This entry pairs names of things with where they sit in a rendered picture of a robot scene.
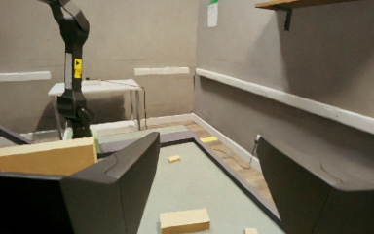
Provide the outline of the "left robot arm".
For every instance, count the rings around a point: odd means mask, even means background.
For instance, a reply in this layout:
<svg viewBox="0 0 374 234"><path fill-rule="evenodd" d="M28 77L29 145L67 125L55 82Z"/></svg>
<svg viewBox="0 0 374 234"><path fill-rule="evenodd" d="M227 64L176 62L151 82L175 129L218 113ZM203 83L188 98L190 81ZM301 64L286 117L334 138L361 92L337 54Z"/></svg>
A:
<svg viewBox="0 0 374 234"><path fill-rule="evenodd" d="M56 108L65 120L70 120L72 139L93 137L89 122L94 119L94 113L87 108L82 93L83 46L89 37L90 24L71 0L38 1L51 7L65 43L64 92L56 97ZM65 16L60 6L74 19Z"/></svg>

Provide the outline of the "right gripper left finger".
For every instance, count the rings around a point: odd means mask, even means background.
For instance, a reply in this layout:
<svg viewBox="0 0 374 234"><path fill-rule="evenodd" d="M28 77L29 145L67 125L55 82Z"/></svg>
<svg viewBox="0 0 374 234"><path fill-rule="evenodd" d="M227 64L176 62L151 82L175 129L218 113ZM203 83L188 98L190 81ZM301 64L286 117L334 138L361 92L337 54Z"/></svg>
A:
<svg viewBox="0 0 374 234"><path fill-rule="evenodd" d="M72 175L0 171L0 230L137 234L160 148L151 132Z"/></svg>

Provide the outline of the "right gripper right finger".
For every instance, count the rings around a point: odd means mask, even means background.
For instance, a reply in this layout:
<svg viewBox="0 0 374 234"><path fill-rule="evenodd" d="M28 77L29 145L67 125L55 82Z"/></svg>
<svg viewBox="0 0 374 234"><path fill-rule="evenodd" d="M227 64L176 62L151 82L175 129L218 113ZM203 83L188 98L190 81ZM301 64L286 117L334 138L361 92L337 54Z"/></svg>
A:
<svg viewBox="0 0 374 234"><path fill-rule="evenodd" d="M374 184L269 136L256 153L286 234L374 234Z"/></svg>

